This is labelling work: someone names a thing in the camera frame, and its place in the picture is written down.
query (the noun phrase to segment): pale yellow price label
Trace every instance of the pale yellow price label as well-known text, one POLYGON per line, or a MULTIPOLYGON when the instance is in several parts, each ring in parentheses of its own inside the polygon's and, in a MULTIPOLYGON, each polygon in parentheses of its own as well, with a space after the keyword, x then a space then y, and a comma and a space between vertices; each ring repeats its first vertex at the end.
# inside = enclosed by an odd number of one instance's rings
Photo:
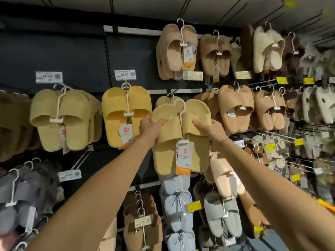
POLYGON ((276 150, 276 144, 274 143, 270 143, 270 144, 266 144, 265 145, 265 149, 269 152, 269 151, 274 151, 276 150))
POLYGON ((188 212, 201 210, 201 202, 196 201, 187 205, 188 212))
POLYGON ((184 80, 203 81, 202 71, 183 71, 184 80))
POLYGON ((299 138, 294 140, 294 145, 299 146, 299 145, 304 145, 304 139, 299 138))
POLYGON ((315 84, 314 78, 304 78, 305 85, 313 85, 315 84))
POLYGON ((145 227, 151 224, 151 217, 150 215, 148 216, 144 216, 138 219, 134 219, 134 223, 135 223, 135 228, 141 228, 141 227, 145 227))
POLYGON ((286 77, 276 77, 277 83, 279 84, 287 84, 287 78, 286 77))
POLYGON ((300 174, 295 174, 291 176, 292 182, 300 181, 300 174))
POLYGON ((260 233, 263 230, 264 230, 263 226, 254 226, 254 232, 255 233, 260 233))
POLYGON ((293 1, 293 0, 285 0, 284 5, 285 5, 286 8, 294 9, 295 6, 296 6, 296 1, 293 1))
POLYGON ((235 72, 235 77, 237 80, 240 79, 251 79, 251 75, 249 71, 237 71, 235 72))

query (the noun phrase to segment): person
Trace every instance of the person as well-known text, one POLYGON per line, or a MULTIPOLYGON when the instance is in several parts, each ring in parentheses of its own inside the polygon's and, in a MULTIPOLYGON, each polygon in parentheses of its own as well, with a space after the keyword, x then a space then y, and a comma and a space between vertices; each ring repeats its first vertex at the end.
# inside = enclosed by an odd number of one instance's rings
MULTIPOLYGON (((115 218, 141 162, 154 146, 161 119, 141 120, 140 137, 100 169, 57 211, 28 245, 27 251, 96 251, 115 218)), ((220 155, 233 166, 251 197, 290 251, 334 251, 335 217, 313 198, 260 164, 230 140, 212 120, 194 125, 207 133, 220 155)))

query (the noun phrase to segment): person's right arm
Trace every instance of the person's right arm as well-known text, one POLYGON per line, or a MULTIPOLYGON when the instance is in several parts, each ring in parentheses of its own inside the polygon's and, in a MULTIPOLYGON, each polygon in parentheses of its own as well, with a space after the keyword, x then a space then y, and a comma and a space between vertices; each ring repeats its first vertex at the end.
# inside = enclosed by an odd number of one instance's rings
POLYGON ((219 145, 246 190, 290 251, 334 251, 335 217, 287 179, 259 163, 230 140, 222 125, 194 120, 219 145))

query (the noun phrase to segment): ceiling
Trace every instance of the ceiling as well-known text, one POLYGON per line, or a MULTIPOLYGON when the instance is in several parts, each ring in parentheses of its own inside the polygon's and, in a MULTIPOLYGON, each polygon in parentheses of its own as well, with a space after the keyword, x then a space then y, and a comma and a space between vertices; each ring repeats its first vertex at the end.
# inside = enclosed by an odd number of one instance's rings
MULTIPOLYGON (((111 13, 110 0, 0 1, 111 13)), ((261 25, 266 20, 274 19, 272 27, 279 32, 319 15, 293 29, 315 22, 298 30, 298 33, 318 34, 326 31, 313 37, 313 41, 325 38, 318 43, 327 41, 328 36, 335 34, 335 0, 113 0, 113 4, 114 12, 120 15, 164 20, 176 20, 181 16, 185 22, 196 24, 242 27, 246 24, 261 25)), ((321 44, 333 45, 335 40, 321 44)))

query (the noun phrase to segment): yellow price tag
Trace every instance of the yellow price tag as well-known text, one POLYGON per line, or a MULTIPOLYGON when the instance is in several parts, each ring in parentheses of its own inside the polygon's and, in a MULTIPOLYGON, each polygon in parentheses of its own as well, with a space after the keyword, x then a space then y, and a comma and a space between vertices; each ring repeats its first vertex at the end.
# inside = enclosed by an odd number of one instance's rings
POLYGON ((236 79, 251 79, 249 71, 237 71, 235 72, 236 79))
POLYGON ((277 83, 279 84, 287 84, 287 78, 286 77, 276 77, 277 83))
POLYGON ((295 174, 291 176, 292 182, 299 181, 300 180, 300 174, 295 174))
POLYGON ((299 138, 294 140, 294 145, 299 146, 299 145, 304 145, 304 139, 299 138))
POLYGON ((269 151, 274 151, 276 150, 276 145, 274 143, 270 143, 270 144, 266 144, 265 145, 265 149, 269 152, 269 151))
POLYGON ((315 84, 314 78, 304 78, 305 85, 313 85, 315 84))
POLYGON ((285 0, 284 5, 286 8, 294 9, 295 8, 296 1, 293 0, 285 0))
POLYGON ((188 212, 201 210, 201 202, 196 201, 187 205, 188 212))
POLYGON ((202 71, 183 71, 184 80, 203 81, 202 71))
POLYGON ((260 233, 263 230, 264 230, 263 226, 254 226, 254 232, 255 233, 260 233))

